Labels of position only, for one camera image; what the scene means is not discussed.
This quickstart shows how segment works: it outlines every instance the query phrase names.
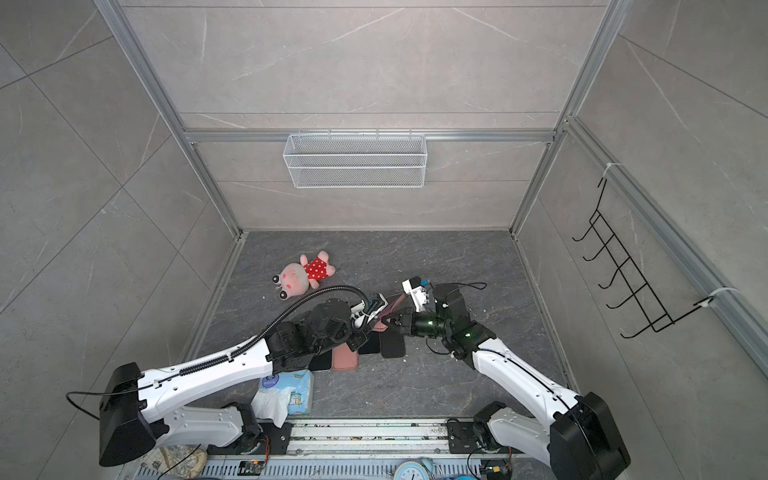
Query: wire mesh basket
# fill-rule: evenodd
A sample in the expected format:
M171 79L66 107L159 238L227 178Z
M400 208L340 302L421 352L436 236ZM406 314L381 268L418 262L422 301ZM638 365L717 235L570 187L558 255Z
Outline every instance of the wire mesh basket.
M420 134L293 134L283 158L296 188L423 187Z

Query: cable tie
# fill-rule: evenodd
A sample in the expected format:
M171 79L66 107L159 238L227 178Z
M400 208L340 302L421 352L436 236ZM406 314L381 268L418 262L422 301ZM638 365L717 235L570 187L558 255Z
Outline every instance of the cable tie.
M605 170L603 170L603 177L605 177L605 174L606 174L606 173L608 173L608 169L609 169L609 168L611 168L611 167L613 167L614 165L621 165L621 164L613 164L613 163L611 163L611 162L608 162L608 163L605 165Z
M715 300L715 296L720 292L736 292L741 293L738 289L735 289L731 286L722 286L720 288L716 288L715 290L712 290L712 293L707 295L704 300L701 300L700 302L694 303L694 305L702 306L702 307L708 307L712 300Z

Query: stuffed toy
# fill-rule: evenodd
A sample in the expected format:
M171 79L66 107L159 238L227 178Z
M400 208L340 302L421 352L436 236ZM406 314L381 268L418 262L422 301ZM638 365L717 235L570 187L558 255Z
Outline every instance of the stuffed toy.
M291 296L299 296L307 290L317 288L320 283L317 280L327 278L336 273L336 268L328 264L328 253L320 252L315 260L307 261L306 255L299 258L300 263L289 263L280 275L272 277L272 281L280 289L280 299L285 300Z

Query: black cable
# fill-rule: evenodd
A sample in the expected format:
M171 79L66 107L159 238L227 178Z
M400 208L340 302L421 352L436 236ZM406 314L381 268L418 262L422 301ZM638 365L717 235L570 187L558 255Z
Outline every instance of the black cable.
M173 379L173 378L176 378L178 376L185 376L185 375L189 375L190 373L199 372L199 371L205 370L205 369L207 369L207 368L209 368L211 366L219 365L220 363L229 362L231 358L234 358L236 356L242 355L245 352L247 352L249 349L251 349L254 345L256 345L259 342L259 340L264 338L267 335L267 333L269 333L271 331L271 329L273 329L275 326L277 326L278 323L280 323L283 320L285 320L286 317L288 317L288 315L290 315L291 313L296 311L296 309L298 309L304 303L307 303L311 299L316 298L316 297L318 297L320 295L323 295L325 293L336 292L336 291L352 292L352 293L355 293L357 296L359 296L362 299L363 304L365 305L363 307L363 309L362 309L363 312L367 312L369 310L369 308L371 307L371 303L368 300L368 298L366 297L365 293L361 289L359 289L359 288L357 288L355 286L351 286L351 285L331 285L331 286L325 286L323 288L315 290L314 292L310 293L307 296L304 296L304 297L298 299L296 302L293 302L291 304L291 306L286 308L280 315L278 315L277 318L272 321L272 323L267 325L266 328L261 331L261 333L256 334L255 337L253 337L251 340L248 341L248 343L246 343L246 344L242 345L241 347L238 347L237 349L233 350L229 355L218 356L215 359L210 359L210 360L207 360L205 362L198 363L196 365L188 366L187 368L183 368L183 369L179 370L178 372L174 373L171 376L165 377L164 379L162 379L158 383L166 382L166 381L168 381L170 379ZM68 392L65 395L65 397L67 399L67 402L69 402L76 409L78 409L81 412L83 412L84 414L92 417L93 419L99 420L97 415L94 415L93 413L91 413L88 410L86 410L86 409L82 408L81 406L79 406L77 403L73 402L72 399L69 398L69 396L70 395L74 395L74 394L77 394L77 395L96 395L96 396L122 395L124 393L133 393L133 392L138 392L139 390L148 389L152 385L154 385L154 384L150 383L149 385L145 385L145 386L137 388L137 389L122 390L120 392Z
M519 363L517 363L513 359L507 357L506 355L502 355L500 352L497 352L497 351L491 350L491 349L478 349L478 351L495 353L496 355L500 356L505 362L511 362L511 363L515 364L520 370L522 370L523 372L526 372L527 374L529 374L534 380L536 380L537 382L541 383L544 386L544 388L546 388L551 394L553 394L555 397L557 397L557 399L560 400L560 403L562 403L563 406L565 407L565 412L566 413L568 413L568 411L571 409L571 407L569 407L568 404L565 403L565 401L562 399L562 397L560 397L559 395L555 394L554 390L549 388L549 385L547 385L546 383L542 382L536 375L534 375L533 373L530 373L527 369L524 369L522 367L522 365L520 365ZM587 447L589 447L589 452L592 454L592 458L594 458L594 464L598 467L598 471L600 472L600 478L605 480L605 475L603 474L603 469L600 467L600 462L598 461L598 456L597 456L597 454L594 453L594 449L592 448L592 444L589 442L589 438L587 437L587 433L581 427L581 423L579 423L578 419L576 418L576 415L574 415L572 413L571 413L571 420L573 420L573 423L575 423L576 426L578 427L578 429L581 430L581 435L584 436L584 440L587 443Z
M438 355L450 355L451 354L450 352L438 352L437 350L433 350L432 347L429 346L429 337L428 336L424 337L424 344L427 345L427 348L432 353L437 353Z
M470 457L472 457L472 456L473 456L475 453L477 453L477 452L479 452L479 451L481 451L481 450L482 450L482 447L478 447L478 448L476 448L476 449L475 449L475 450L474 450L472 453L470 453L469 455L467 455L467 471L469 472L469 474L470 474L470 475L472 475L473 477L475 477L477 480L480 480L480 478L479 478L477 475L475 475L475 472L474 472L474 471L473 471L471 468L469 468L469 459L470 459Z
M171 470L173 470L174 468L179 466L179 464L182 463L184 460L186 460L187 458L190 458L192 456L192 454L195 453L200 448L200 445L203 445L203 444L202 443L198 443L197 447L195 447L192 452L189 452L189 455L187 455L186 457L184 457L181 460L179 460L178 462L176 462L176 465L170 467L168 470L166 470L165 472L161 473L160 476L157 477L157 480L160 480L161 478L163 478L165 476L165 474L167 474L168 472L170 472Z
M366 295L362 292L361 289L351 286L351 285L331 285L331 286L325 286L323 288L320 288L318 290L315 290L314 292L310 293L309 295L303 296L302 298L298 299L296 302L293 302L291 306L286 308L280 315L277 316L275 320L272 321L269 325L267 325L260 333L256 334L252 339L248 340L247 343L243 344L240 347L237 347L235 350L233 350L229 355L222 355L218 356L214 359L207 360L202 363L198 363L196 365L188 366L186 368L183 368L179 370L179 375L185 376L189 375L190 373L199 372L201 370L205 370L207 368L210 368L215 365L219 365L220 363L229 362L230 359L235 358L236 356L240 356L247 352L249 349L253 348L262 338L264 338L267 333L272 331L272 329L277 326L280 322L285 320L288 315L296 311L300 306L302 306L304 303L309 302L311 299L316 298L320 295L323 295L325 293L329 292L337 292L337 291L346 291L346 292L352 292L359 296L363 303L364 307L362 308L363 312L368 312L369 308L371 306L370 301L366 297Z
M168 377L166 377L166 378L162 379L162 380L161 380L159 383L165 382L166 380L170 380L170 379L172 379L172 378L174 378L174 377L176 377L176 376L179 376L179 374L178 374L178 373L175 373L175 374L173 374L173 375L171 375L171 376L168 376ZM136 388L136 389L130 389L130 390L121 390L120 392L67 392L67 393L64 395L64 397L67 399L67 402L69 402L69 403L70 403L70 405L72 405L72 406L73 406L73 407L75 407L76 409L80 410L80 411L81 411L81 412L83 412L84 414L86 414L86 415L88 415L88 416L90 416L90 417L92 417L92 418L94 418L94 419L97 419L97 420L99 420L98 416L94 415L93 413L90 413L88 410L86 410L86 409L84 409L83 407L79 406L77 403L75 403L75 402L74 402L74 400L72 400L71 398L69 398L69 396L70 396L70 395L86 395L86 396L88 396L88 395L92 395L92 396L104 396L104 395L107 395L107 396L111 396L111 395L122 395L122 394L124 394L124 393L133 393L133 392L138 392L139 390L148 389L148 388L149 388L149 387L151 387L152 385L153 385L153 383L150 383L149 385L145 385L145 386L142 386L142 387L138 387L138 388Z
M470 282L470 283L449 282L449 283L453 283L454 285L458 285L458 286L455 289L451 290L450 292L446 293L445 298L448 298L448 295L450 295L451 293L454 293L457 290L460 290L464 286L470 286L476 290L484 290L488 286L486 282Z

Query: dark gray floor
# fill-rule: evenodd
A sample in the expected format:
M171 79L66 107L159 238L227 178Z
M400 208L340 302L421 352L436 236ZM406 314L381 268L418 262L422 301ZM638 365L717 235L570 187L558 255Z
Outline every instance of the dark gray floor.
M487 282L482 291L462 290L473 318L536 369L563 383L531 286L506 232L251 233L200 354L232 346L261 331L290 304L277 298L272 276L297 262L302 253L312 259L320 250L329 253L330 263L337 268L336 275L321 281L321 286L348 283L368 294L387 296L402 292L401 282L415 275L433 284ZM346 295L339 297L356 303L354 295ZM432 345L442 347L434 341ZM429 352L424 339L406 338L406 353L404 359L360 356L356 370L317 372L312 415L472 416L494 400L524 412L487 377L463 362ZM197 404L219 407L232 401L250 402L256 390L257 382L245 382Z

